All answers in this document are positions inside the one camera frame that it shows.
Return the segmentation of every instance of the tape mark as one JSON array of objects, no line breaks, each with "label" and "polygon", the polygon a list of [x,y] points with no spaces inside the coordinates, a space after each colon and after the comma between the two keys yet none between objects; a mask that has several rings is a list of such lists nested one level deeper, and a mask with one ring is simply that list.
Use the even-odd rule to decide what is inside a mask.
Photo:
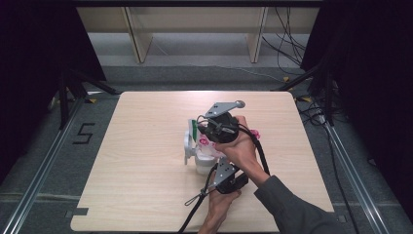
[{"label": "tape mark", "polygon": [[89,141],[91,140],[91,137],[93,134],[89,134],[89,133],[82,133],[83,128],[85,128],[85,126],[94,126],[94,123],[84,123],[82,124],[82,126],[80,127],[80,130],[78,132],[78,136],[87,136],[88,139],[86,141],[73,141],[73,144],[89,144]]}]

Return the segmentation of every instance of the person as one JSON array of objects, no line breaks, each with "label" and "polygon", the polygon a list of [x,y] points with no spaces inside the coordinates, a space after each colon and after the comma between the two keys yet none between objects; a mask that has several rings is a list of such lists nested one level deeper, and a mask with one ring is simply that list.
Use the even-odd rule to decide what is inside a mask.
[{"label": "person", "polygon": [[[244,116],[236,116],[246,126]],[[333,215],[295,196],[276,176],[267,175],[256,159],[255,145],[251,138],[240,131],[230,143],[216,143],[215,148],[223,152],[229,161],[244,171],[258,187],[255,196],[264,205],[282,234],[345,233]],[[227,212],[241,191],[220,194],[210,190],[208,214],[200,228],[200,234],[216,233],[227,216]]]}]

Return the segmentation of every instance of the cable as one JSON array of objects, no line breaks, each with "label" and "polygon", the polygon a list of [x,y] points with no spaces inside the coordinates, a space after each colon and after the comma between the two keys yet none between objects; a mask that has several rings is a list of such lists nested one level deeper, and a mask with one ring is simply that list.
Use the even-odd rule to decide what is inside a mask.
[{"label": "cable", "polygon": [[177,233],[183,233],[183,231],[185,230],[186,226],[188,225],[189,221],[191,221],[192,216],[195,214],[195,212],[197,211],[198,207],[201,205],[201,203],[203,202],[204,198],[207,196],[207,188],[209,186],[209,181],[210,181],[210,177],[212,176],[213,171],[216,170],[216,168],[218,167],[218,164],[215,164],[209,171],[209,174],[207,176],[206,179],[206,185],[203,189],[201,189],[201,193],[198,195],[199,199],[197,204],[195,204],[194,208],[192,209],[192,211],[188,214],[188,217],[186,218],[185,222],[182,224],[181,228],[179,229],[179,231]]},{"label": "cable", "polygon": [[[321,112],[319,112],[319,113],[317,113],[317,114],[314,114],[314,115],[310,115],[309,113],[306,113],[306,112],[308,112],[308,111],[310,111],[310,110],[313,110],[313,109],[321,110]],[[346,205],[346,209],[347,209],[347,211],[349,212],[349,216],[350,216],[350,219],[352,220],[352,223],[353,223],[353,227],[354,227],[354,229],[355,229],[355,232],[356,232],[356,234],[358,234],[359,231],[358,231],[356,219],[355,219],[355,217],[354,217],[354,215],[353,215],[353,211],[352,211],[351,208],[350,208],[349,201],[347,200],[346,194],[344,193],[343,186],[342,186],[341,181],[340,181],[340,178],[339,178],[339,176],[338,176],[337,165],[336,165],[335,155],[334,155],[334,147],[333,147],[333,144],[332,144],[332,137],[331,137],[328,129],[327,129],[326,126],[325,126],[325,124],[326,124],[327,122],[325,121],[325,118],[323,118],[323,115],[324,115],[324,114],[323,114],[323,112],[322,112],[322,107],[317,107],[316,104],[313,102],[308,109],[306,109],[306,110],[303,111],[303,110],[300,110],[300,109],[298,108],[298,110],[299,110],[299,113],[300,113],[300,114],[305,114],[309,119],[311,119],[310,122],[311,122],[312,124],[314,124],[313,121],[315,121],[315,122],[316,122],[316,123],[314,124],[315,126],[322,126],[323,129],[325,130],[326,134],[327,134],[327,140],[328,140],[328,146],[329,146],[329,149],[330,149],[331,162],[332,162],[332,165],[333,165],[334,176],[335,176],[335,179],[336,179],[336,181],[337,181],[337,185],[338,185],[338,187],[339,187],[340,193],[341,193],[341,195],[342,195],[342,197],[343,197],[344,203],[345,203],[345,205]],[[318,119],[315,119],[316,116],[322,117],[323,121],[320,121],[320,120],[318,120]]]},{"label": "cable", "polygon": [[264,150],[262,149],[261,142],[257,139],[257,137],[244,125],[239,124],[239,126],[242,126],[243,128],[239,128],[241,132],[246,133],[249,137],[251,137],[252,142],[255,144],[258,154],[261,160],[262,168],[264,169],[264,172],[270,176],[270,169],[268,168],[267,160],[265,159],[264,155]]},{"label": "cable", "polygon": [[[348,119],[346,119],[346,117],[344,117],[345,119],[343,119],[343,118],[339,118],[337,116],[337,115],[340,116],[344,113],[344,108],[342,108],[342,107],[331,107],[331,108],[332,108],[331,115],[334,118],[334,120],[339,121],[341,123],[350,123],[350,121]],[[298,113],[300,115],[305,115],[307,117],[307,119],[303,120],[304,125],[306,125],[309,122],[311,122],[312,125],[314,125],[314,126],[319,126],[320,125],[319,123],[315,123],[314,117],[324,115],[323,107],[315,106],[315,103],[313,102],[306,110],[301,110],[298,106],[297,106],[297,109],[298,109]],[[307,113],[307,112],[310,112],[311,110],[318,110],[319,113],[314,114],[314,115],[311,116],[309,113]]]},{"label": "cable", "polygon": [[279,18],[279,20],[280,20],[280,22],[281,22],[281,24],[282,24],[282,28],[283,28],[283,30],[284,30],[284,34],[283,34],[282,37],[280,37],[279,34],[276,33],[277,36],[280,37],[280,39],[282,39],[282,41],[280,42],[280,46],[279,46],[278,49],[275,49],[274,46],[270,45],[267,40],[264,39],[264,41],[266,41],[273,49],[275,49],[275,50],[277,51],[277,64],[278,64],[279,68],[280,68],[283,72],[285,72],[285,73],[287,73],[287,74],[292,74],[292,75],[301,75],[301,74],[296,74],[296,73],[292,73],[292,72],[285,71],[285,70],[282,69],[282,67],[280,66],[280,53],[283,54],[283,55],[286,55],[286,53],[281,50],[281,47],[282,47],[282,43],[283,43],[283,42],[289,43],[289,44],[291,45],[292,51],[293,51],[293,53],[294,53],[294,55],[295,55],[296,58],[292,58],[292,56],[290,56],[290,55],[288,55],[287,57],[288,57],[289,59],[291,59],[294,63],[296,63],[296,64],[299,65],[299,66],[301,65],[301,60],[302,60],[303,58],[302,58],[300,52],[298,51],[298,49],[301,49],[301,50],[305,51],[305,47],[304,47],[303,45],[301,45],[300,43],[298,43],[298,42],[292,37],[292,35],[291,35],[291,27],[290,27],[290,24],[289,24],[289,18],[290,18],[291,9],[290,9],[290,8],[287,8],[286,24],[284,24],[284,22],[283,22],[283,20],[282,20],[282,18],[281,18],[281,16],[280,16],[280,14],[279,14],[278,9],[275,8],[275,10],[276,10],[277,16],[278,16],[278,18]]},{"label": "cable", "polygon": [[[159,49],[161,52],[163,52],[166,56],[169,56],[169,54],[166,53],[165,50],[163,50],[158,44],[156,44],[156,43],[154,43],[154,44],[155,44],[156,47],[158,47],[158,49]],[[201,66],[201,65],[194,65],[194,64],[184,64],[184,65],[182,65],[182,66],[204,67],[204,66]],[[240,68],[240,67],[235,67],[235,66],[221,66],[221,65],[212,65],[212,67],[219,67],[219,68],[225,68],[225,69],[240,70],[240,71],[243,71],[243,72],[252,74],[252,75],[269,77],[269,78],[271,78],[271,79],[274,79],[275,81],[278,81],[278,82],[280,82],[280,83],[285,84],[285,82],[284,82],[282,79],[279,79],[279,78],[277,78],[277,77],[274,77],[274,76],[271,76],[271,75],[268,75],[268,74],[262,74],[262,73],[257,73],[257,72],[248,71],[248,70],[246,70],[246,69],[244,69],[244,68]]]}]

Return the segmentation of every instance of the hand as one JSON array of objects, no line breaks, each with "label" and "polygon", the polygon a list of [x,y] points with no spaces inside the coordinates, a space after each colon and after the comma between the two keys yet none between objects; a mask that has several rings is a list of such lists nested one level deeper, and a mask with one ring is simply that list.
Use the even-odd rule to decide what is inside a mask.
[{"label": "hand", "polygon": [[[235,116],[238,122],[247,127],[244,116]],[[258,163],[255,154],[255,145],[250,136],[239,131],[238,137],[229,143],[216,143],[215,149],[224,153],[227,158],[239,167],[259,187],[270,176],[267,175]]]},{"label": "hand", "polygon": [[[235,116],[238,122],[247,127],[244,116]],[[223,152],[228,159],[237,165],[241,170],[244,170],[244,164],[256,162],[255,145],[250,136],[239,131],[238,137],[229,143],[216,143],[215,149]]]},{"label": "hand", "polygon": [[[215,173],[211,176],[211,181],[215,178]],[[208,189],[209,191],[209,207],[206,220],[201,227],[199,234],[216,233],[222,222],[227,217],[228,210],[232,202],[240,197],[241,190],[229,194],[221,194],[215,190],[214,187]]]}]

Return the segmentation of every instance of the black tripod leg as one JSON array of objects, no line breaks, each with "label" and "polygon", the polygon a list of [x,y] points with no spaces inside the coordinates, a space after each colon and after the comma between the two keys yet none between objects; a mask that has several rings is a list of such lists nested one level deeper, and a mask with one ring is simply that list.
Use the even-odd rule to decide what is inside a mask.
[{"label": "black tripod leg", "polygon": [[69,106],[66,93],[66,72],[61,72],[58,79],[58,95],[60,98],[60,129],[63,129],[69,118]]},{"label": "black tripod leg", "polygon": [[333,85],[332,85],[332,76],[331,71],[327,72],[327,77],[325,79],[325,118],[330,124],[330,126],[334,126],[333,123],[333,113],[332,113],[332,92],[333,92]]},{"label": "black tripod leg", "polygon": [[111,88],[111,87],[109,87],[109,86],[107,86],[107,85],[99,82],[99,81],[96,81],[95,79],[89,77],[88,75],[86,75],[86,74],[84,74],[84,73],[82,73],[82,72],[80,72],[80,71],[73,70],[73,69],[70,69],[70,71],[71,71],[75,76],[77,76],[77,77],[79,77],[80,79],[82,79],[82,80],[84,80],[84,81],[86,81],[86,82],[88,82],[88,83],[90,83],[90,84],[92,84],[92,85],[100,88],[101,90],[107,92],[107,93],[110,94],[110,95],[120,95],[120,94],[122,93],[122,92],[119,92],[119,91],[117,91],[117,90],[115,90],[115,89],[113,89],[113,88]]},{"label": "black tripod leg", "polygon": [[314,76],[318,71],[319,71],[319,66],[317,65],[317,66],[311,68],[310,70],[308,70],[306,73],[304,73],[304,74],[300,75],[299,77],[295,78],[293,81],[285,84],[284,86],[279,88],[277,91],[287,91],[287,90],[291,89],[292,87],[300,84],[301,82],[307,80],[308,78]]}]

